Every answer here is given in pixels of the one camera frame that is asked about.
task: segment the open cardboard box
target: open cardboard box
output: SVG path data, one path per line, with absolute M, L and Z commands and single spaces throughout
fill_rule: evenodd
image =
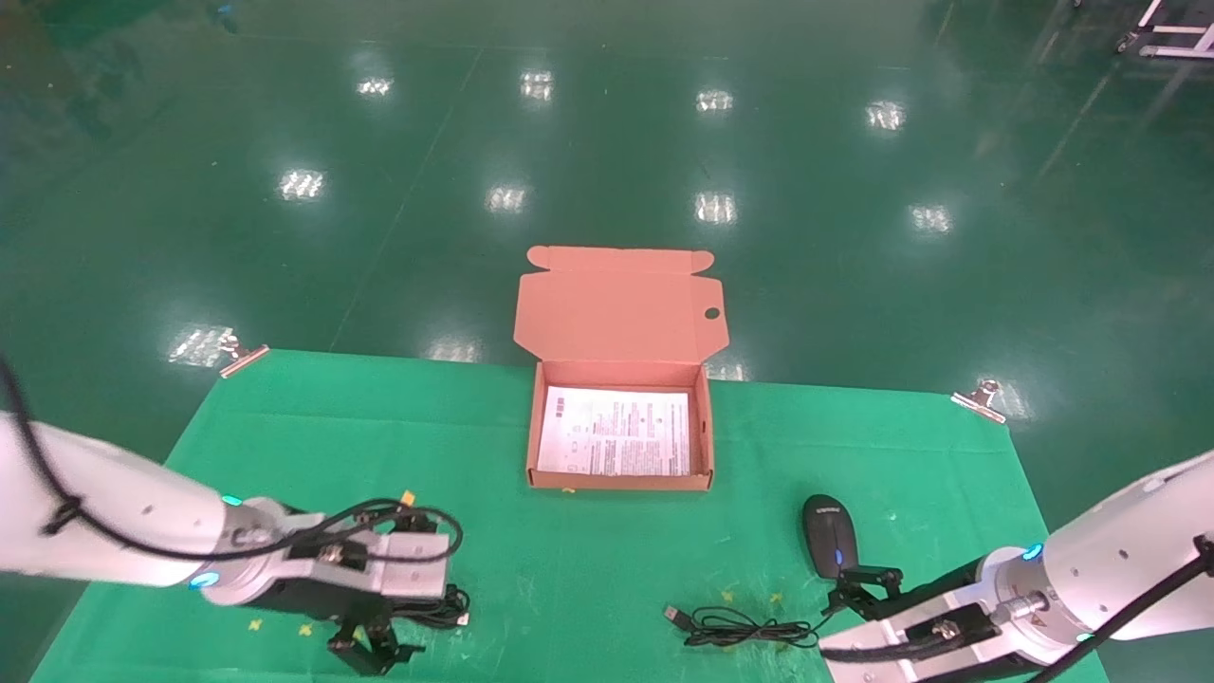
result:
M 713 405 L 704 360 L 730 345 L 721 283 L 694 273 L 709 251 L 532 246 L 544 272 L 518 283 L 515 341 L 539 358 L 527 480 L 544 489 L 707 491 L 713 485 Z M 687 394 L 691 474 L 605 477 L 543 472 L 548 388 Z

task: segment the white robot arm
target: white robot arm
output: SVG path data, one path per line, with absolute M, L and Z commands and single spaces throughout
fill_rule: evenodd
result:
M 430 616 L 443 613 L 466 620 L 466 593 L 447 584 L 461 531 L 441 511 L 369 501 L 356 506 L 368 512 L 351 523 L 268 499 L 225 500 L 118 446 L 27 425 L 58 483 L 90 516 L 141 545 L 191 559 L 131 548 L 74 516 L 39 472 L 18 419 L 0 412 L 0 571 L 183 584 L 220 605 L 331 620 L 339 632 L 329 649 L 373 676 L 421 649 L 396 642 L 392 617 L 420 614 L 432 625 Z M 455 541 L 436 533 L 432 514 L 453 525 Z M 395 524 L 391 533 L 375 531 L 386 523 Z M 358 627 L 369 648 L 354 639 Z
M 1214 451 L 1144 477 L 1042 545 L 999 548 L 889 601 L 872 621 L 823 638 L 823 656 L 836 683 L 1028 673 L 1059 661 L 1180 568 L 1199 567 L 1191 563 L 1203 558 L 1214 571 L 1210 541 Z M 1129 641 L 1210 627 L 1214 580 L 1198 575 L 1111 636 Z M 903 659 L 840 661 L 868 656 L 849 650 L 897 653 L 925 636 L 942 647 Z

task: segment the box flap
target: box flap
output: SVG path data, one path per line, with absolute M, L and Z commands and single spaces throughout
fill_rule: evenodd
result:
M 700 364 L 730 345 L 709 251 L 533 246 L 515 341 L 545 362 Z

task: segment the black cable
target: black cable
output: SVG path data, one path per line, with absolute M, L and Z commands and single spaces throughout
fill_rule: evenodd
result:
M 921 641 L 897 643 L 881 648 L 868 648 L 863 650 L 822 650 L 822 659 L 839 661 L 844 664 L 874 664 L 879 661 L 896 661 L 900 659 L 925 660 L 940 656 L 961 647 L 961 639 L 947 641 L 943 636 L 930 636 Z
M 448 631 L 467 625 L 467 614 L 472 609 L 472 598 L 459 586 L 447 585 L 447 592 L 436 604 L 418 605 L 402 603 L 392 608 L 392 616 L 408 619 L 429 628 Z
M 46 488 L 50 489 L 55 497 L 61 502 L 59 510 L 55 514 L 55 519 L 44 527 L 44 534 L 55 534 L 64 524 L 78 520 L 114 543 L 149 556 L 187 562 L 229 562 L 267 556 L 304 542 L 331 543 L 342 541 L 354 534 L 358 534 L 359 531 L 371 529 L 373 527 L 385 522 L 407 519 L 418 514 L 431 514 L 442 519 L 452 528 L 454 537 L 447 550 L 433 556 L 420 558 L 368 556 L 368 559 L 403 564 L 432 563 L 449 558 L 464 543 L 464 528 L 460 527 L 459 522 L 456 522 L 450 514 L 438 508 L 410 508 L 392 499 L 371 499 L 369 501 L 363 501 L 362 503 L 351 506 L 337 514 L 324 518 L 314 527 L 293 531 L 273 543 L 259 546 L 256 548 L 219 553 L 189 553 L 144 543 L 137 539 L 127 536 L 119 529 L 92 514 L 84 507 L 84 499 L 67 489 L 63 480 L 59 479 L 58 474 L 56 474 L 50 460 L 46 457 L 46 453 L 42 451 L 41 444 L 38 442 L 38 436 L 34 433 L 34 419 L 29 411 L 29 406 L 25 404 L 25 397 L 21 391 L 21 386 L 17 383 L 16 375 L 13 375 L 12 369 L 8 368 L 8 364 L 5 363 L 2 358 L 0 358 L 0 381 L 4 383 L 8 405 L 12 408 L 12 415 L 17 423 L 17 431 L 19 432 L 25 448 L 25 456 L 29 459 L 30 465 L 38 472 L 38 476 L 41 478 Z M 368 520 L 357 523 L 351 528 L 341 529 L 339 531 L 325 531 L 334 524 L 358 514 L 367 514 Z
M 1117 633 L 1127 624 L 1134 621 L 1134 619 L 1136 619 L 1140 614 L 1151 609 L 1152 605 L 1167 598 L 1185 584 L 1189 584 L 1193 579 L 1197 579 L 1209 571 L 1209 563 L 1210 560 L 1207 557 L 1198 556 L 1185 567 L 1169 574 L 1163 581 L 1156 584 L 1138 598 L 1134 598 L 1130 604 L 1122 608 L 1121 611 L 1106 621 L 1104 626 L 1094 631 L 1091 638 L 1088 638 L 1087 641 L 1071 648 L 1067 654 L 1059 658 L 1057 661 L 1043 668 L 1037 673 L 1037 676 L 1029 678 L 1028 683 L 1046 683 L 1048 681 L 1054 681 L 1061 676 L 1063 671 L 1071 668 L 1076 665 L 1076 662 L 1087 656 L 1088 653 L 1095 650 L 1105 641 L 1108 641 L 1113 633 Z
M 726 648 L 747 641 L 775 641 L 804 649 L 817 647 L 818 630 L 833 616 L 827 616 L 817 626 L 811 626 L 809 621 L 779 622 L 775 619 L 760 624 L 733 608 L 725 607 L 699 608 L 690 615 L 677 608 L 668 607 L 665 615 L 675 626 L 687 632 L 683 645 L 688 648 L 699 645 Z M 806 643 L 805 641 L 810 638 L 812 641 Z

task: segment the green cloth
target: green cloth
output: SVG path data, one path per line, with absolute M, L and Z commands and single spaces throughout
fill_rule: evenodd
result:
M 946 397 L 716 382 L 707 494 L 533 490 L 531 369 L 279 352 L 219 382 L 169 466 L 221 493 L 335 512 L 404 490 L 463 522 L 450 580 L 471 624 L 402 624 L 427 650 L 397 679 L 480 683 L 829 681 L 773 643 L 685 648 L 663 619 L 732 604 L 817 621 L 800 512 L 844 501 L 861 558 L 925 582 L 998 546 L 1042 540 L 1008 431 Z M 220 608 L 186 588 L 92 586 L 36 683 L 352 681 L 329 624 Z M 858 624 L 836 616 L 827 632 Z M 1089 658 L 1065 678 L 1104 683 Z

